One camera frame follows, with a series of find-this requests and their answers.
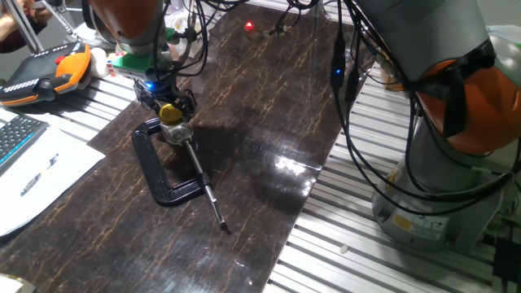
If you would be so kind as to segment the person's bare hand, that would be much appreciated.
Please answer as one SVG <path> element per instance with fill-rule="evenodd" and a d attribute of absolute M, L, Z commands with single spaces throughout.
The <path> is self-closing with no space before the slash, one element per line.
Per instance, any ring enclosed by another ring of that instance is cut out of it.
<path fill-rule="evenodd" d="M 37 24 L 47 24 L 47 22 L 52 18 L 52 14 L 46 8 L 34 9 L 34 0 L 23 0 L 21 3 L 23 4 L 26 16 L 34 20 Z"/>

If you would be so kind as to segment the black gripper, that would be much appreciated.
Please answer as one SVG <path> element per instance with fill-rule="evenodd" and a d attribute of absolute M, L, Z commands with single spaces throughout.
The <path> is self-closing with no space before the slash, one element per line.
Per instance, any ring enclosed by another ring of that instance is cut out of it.
<path fill-rule="evenodd" d="M 158 100 L 170 103 L 181 110 L 185 122 L 190 122 L 196 113 L 197 102 L 190 89 L 180 90 L 174 84 L 160 84 L 160 87 L 155 90 L 155 96 Z M 156 116 L 160 114 L 161 106 L 155 99 L 150 100 L 147 105 Z"/>

